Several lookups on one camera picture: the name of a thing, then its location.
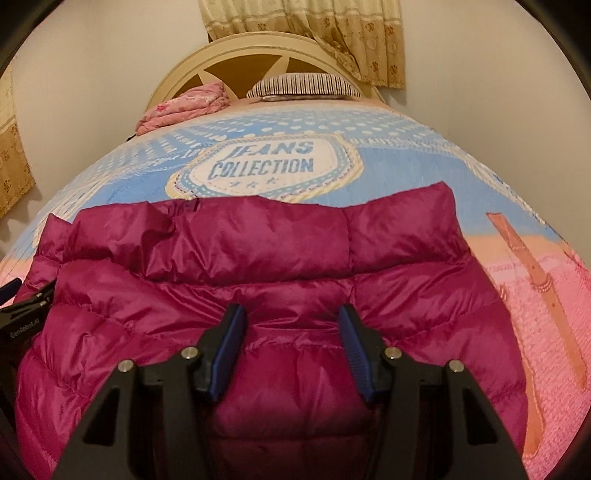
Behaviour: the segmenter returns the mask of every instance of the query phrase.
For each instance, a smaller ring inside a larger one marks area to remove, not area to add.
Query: quilted panel
[[[118,361],[169,358],[234,301],[249,326],[208,421],[222,479],[361,479],[379,410],[356,392],[340,343],[347,301],[414,358],[465,361],[523,446],[509,313],[445,184],[346,209],[246,197],[83,210],[72,225],[49,219],[21,297],[56,275],[18,376],[18,434],[38,480]]]

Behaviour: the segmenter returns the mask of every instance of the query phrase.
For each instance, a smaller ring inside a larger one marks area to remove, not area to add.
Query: headboard
[[[280,32],[251,32],[220,38],[181,61],[162,80],[147,108],[190,88],[221,80],[231,100],[244,98],[262,78],[289,72],[339,74],[366,98],[384,101],[379,90],[361,83],[314,40]]]

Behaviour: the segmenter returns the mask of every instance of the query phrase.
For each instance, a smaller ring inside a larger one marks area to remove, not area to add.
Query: wall
[[[0,254],[75,175],[124,142],[164,75],[207,44],[197,0],[65,0],[13,60],[37,186],[0,220]]]
[[[406,92],[394,108],[495,170],[591,264],[591,100],[513,0],[401,0]]]
[[[401,4],[408,89],[388,102],[491,166],[591,263],[591,102],[560,49],[513,0]],[[33,32],[14,95],[38,189],[0,221],[0,249],[206,41],[197,0],[65,0]]]

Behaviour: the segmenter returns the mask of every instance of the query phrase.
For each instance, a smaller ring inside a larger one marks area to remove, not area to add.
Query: curtain
[[[315,39],[354,78],[404,88],[400,0],[199,0],[212,40],[253,31]]]
[[[22,149],[12,100],[12,67],[0,77],[0,218],[28,192],[35,180]]]

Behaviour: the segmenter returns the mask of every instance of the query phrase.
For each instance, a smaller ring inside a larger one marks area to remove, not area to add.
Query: pink floral blanket
[[[160,127],[219,112],[229,105],[230,99],[224,90],[223,82],[212,82],[195,87],[144,113],[135,126],[135,134],[140,136]]]

